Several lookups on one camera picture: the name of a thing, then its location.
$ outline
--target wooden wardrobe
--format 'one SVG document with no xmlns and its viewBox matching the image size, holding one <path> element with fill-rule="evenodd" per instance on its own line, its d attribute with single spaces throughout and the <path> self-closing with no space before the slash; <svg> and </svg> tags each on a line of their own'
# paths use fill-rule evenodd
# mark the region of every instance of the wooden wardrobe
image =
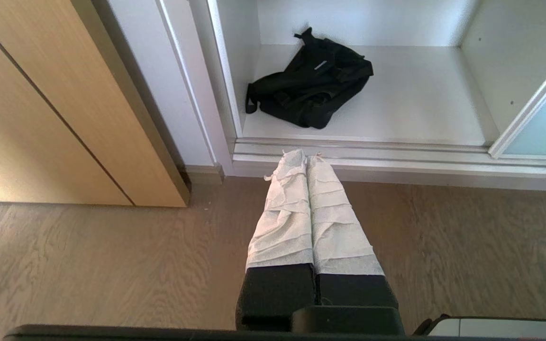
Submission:
<svg viewBox="0 0 546 341">
<path fill-rule="evenodd" d="M 0 201 L 183 207 L 89 0 L 0 0 Z"/>
</svg>

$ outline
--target white paper towel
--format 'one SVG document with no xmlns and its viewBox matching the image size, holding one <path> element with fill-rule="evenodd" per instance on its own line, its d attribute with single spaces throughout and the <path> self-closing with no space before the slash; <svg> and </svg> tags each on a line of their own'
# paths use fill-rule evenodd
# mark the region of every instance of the white paper towel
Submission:
<svg viewBox="0 0 546 341">
<path fill-rule="evenodd" d="M 309 157 L 307 182 L 316 273 L 384 275 L 332 167 Z"/>
<path fill-rule="evenodd" d="M 263 215 L 247 249 L 246 269 L 313 263 L 306 158 L 285 153 L 271 176 Z"/>
</svg>

